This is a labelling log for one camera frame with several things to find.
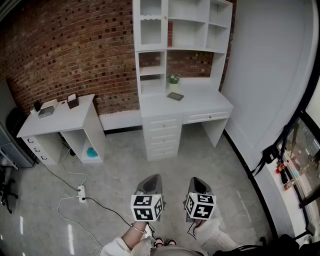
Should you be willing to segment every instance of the cabinet door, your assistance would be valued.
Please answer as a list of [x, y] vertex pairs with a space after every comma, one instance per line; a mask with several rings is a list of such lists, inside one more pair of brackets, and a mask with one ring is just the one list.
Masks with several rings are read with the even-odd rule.
[[136, 51], [168, 47], [168, 0], [133, 0], [133, 34]]

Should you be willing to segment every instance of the small potted plant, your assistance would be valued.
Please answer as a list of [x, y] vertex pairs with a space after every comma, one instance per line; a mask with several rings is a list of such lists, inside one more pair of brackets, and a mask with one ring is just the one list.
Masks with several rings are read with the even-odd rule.
[[169, 76], [169, 90], [172, 93], [179, 93], [180, 74], [172, 74]]

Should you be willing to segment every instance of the desk leg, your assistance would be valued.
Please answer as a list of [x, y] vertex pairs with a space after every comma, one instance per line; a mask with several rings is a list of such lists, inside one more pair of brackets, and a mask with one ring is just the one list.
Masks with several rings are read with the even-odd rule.
[[217, 146], [222, 132], [226, 127], [227, 121], [228, 119], [220, 119], [201, 123], [214, 147]]

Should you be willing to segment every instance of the power strip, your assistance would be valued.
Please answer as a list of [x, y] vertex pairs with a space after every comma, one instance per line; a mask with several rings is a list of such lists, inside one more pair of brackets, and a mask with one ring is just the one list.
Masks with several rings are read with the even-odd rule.
[[86, 197], [86, 192], [85, 192], [85, 186], [78, 186], [78, 195], [79, 195], [79, 202], [80, 203], [85, 203], [86, 202], [86, 199], [85, 200], [82, 200], [82, 198], [85, 198]]

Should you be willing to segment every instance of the white baseboard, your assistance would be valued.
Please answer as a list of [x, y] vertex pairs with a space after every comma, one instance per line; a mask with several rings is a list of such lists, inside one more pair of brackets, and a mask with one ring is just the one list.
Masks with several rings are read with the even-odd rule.
[[99, 119], [104, 131], [142, 125], [140, 110], [101, 114]]

